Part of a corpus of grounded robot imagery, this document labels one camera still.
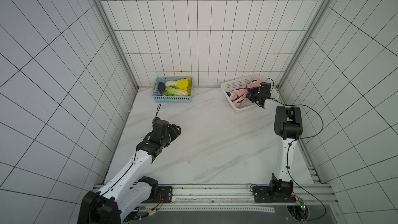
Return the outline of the pink shark print shorts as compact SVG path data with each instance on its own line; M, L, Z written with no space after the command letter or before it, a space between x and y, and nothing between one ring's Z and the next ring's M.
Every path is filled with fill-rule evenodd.
M253 80L249 84L241 86L238 89L226 92L226 95L229 98L229 100L232 102L232 104L236 108L239 108L243 103L248 101L247 96L249 94L249 89L258 88L260 87L260 84L264 82L265 80L263 79Z

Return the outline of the white perforated plastic basket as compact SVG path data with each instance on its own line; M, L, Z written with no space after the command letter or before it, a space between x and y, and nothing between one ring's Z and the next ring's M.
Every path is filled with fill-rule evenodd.
M276 106L282 105L282 103L280 102L280 99L279 99L279 93L275 89L274 81L271 78L265 78L264 76L261 76L261 75L251 75L251 76L242 77L242 78L235 79L235 80L221 84L222 92L224 93L224 96L227 98L227 101L229 102L230 106L232 107L232 109L235 113L237 113L237 114L242 113L244 111L247 111L254 107L257 107L258 105L256 103L252 103L248 99L248 101L243 103L239 108L236 108L232 104L232 102L229 100L229 98L227 97L226 92L238 89L241 86L249 84L251 81L257 80L257 79L263 79L263 80L265 80L266 83L270 83L272 85L271 98L265 100L264 108L269 109L269 110L275 110Z

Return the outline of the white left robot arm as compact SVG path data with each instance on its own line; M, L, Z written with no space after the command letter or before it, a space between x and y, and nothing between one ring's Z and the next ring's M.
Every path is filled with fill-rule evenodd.
M181 128L155 118L152 131L136 146L129 162L97 192L83 197L79 224L121 224L140 220L171 201L171 187L160 188L158 181L143 172L181 135Z

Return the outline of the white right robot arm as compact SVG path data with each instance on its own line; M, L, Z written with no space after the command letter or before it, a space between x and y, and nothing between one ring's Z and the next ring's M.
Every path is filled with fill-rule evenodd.
M303 133L301 109L285 105L271 98L271 85L261 83L248 90L248 99L259 107L273 112L274 132L278 137L278 154L274 172L267 187L267 197L272 202L294 203L296 201L292 179L294 150L298 138Z

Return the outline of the blue plastic basket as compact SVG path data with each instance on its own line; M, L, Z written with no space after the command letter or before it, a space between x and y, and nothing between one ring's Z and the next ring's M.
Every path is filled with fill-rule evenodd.
M163 82L164 84L169 80L178 81L183 78L191 78L191 77L157 77L155 84L152 90L152 97L157 103L187 103L192 101L192 87L193 83L191 84L191 95L190 96L159 96L158 95L158 83Z

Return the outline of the green napa cabbage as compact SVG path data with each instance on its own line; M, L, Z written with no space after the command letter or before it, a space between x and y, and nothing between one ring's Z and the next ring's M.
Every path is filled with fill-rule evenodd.
M164 96L190 96L186 90L179 89L177 86L169 86L164 90Z

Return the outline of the purple eggplant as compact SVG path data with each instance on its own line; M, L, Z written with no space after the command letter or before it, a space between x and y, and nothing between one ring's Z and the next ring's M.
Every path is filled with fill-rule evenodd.
M159 82L158 83L158 95L165 96L165 89L166 89L165 84L163 82Z

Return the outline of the white radish toy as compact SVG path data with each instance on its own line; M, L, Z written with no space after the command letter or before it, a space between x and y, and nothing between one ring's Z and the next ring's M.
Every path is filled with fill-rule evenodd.
M165 86L166 86L166 87L171 87L171 86L173 86L173 87L178 87L178 81L169 80L169 81L167 81L167 82L165 83Z

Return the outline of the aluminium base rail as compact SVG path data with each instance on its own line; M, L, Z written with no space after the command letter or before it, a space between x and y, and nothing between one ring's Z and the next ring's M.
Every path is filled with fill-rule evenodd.
M166 206L267 206L299 205L301 198L307 206L337 205L338 200L328 184L303 184L294 186L296 203L256 203L250 191L251 184L160 184L171 186L173 196Z

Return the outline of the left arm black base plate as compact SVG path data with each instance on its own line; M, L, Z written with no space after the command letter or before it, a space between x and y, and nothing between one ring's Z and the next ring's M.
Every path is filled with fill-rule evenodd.
M152 188L150 197L144 203L171 203L173 188L171 186L156 186Z

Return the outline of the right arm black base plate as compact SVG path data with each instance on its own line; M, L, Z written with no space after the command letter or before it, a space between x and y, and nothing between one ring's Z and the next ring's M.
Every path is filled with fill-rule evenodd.
M251 185L250 191L256 203L296 203L292 195L272 192L269 186Z

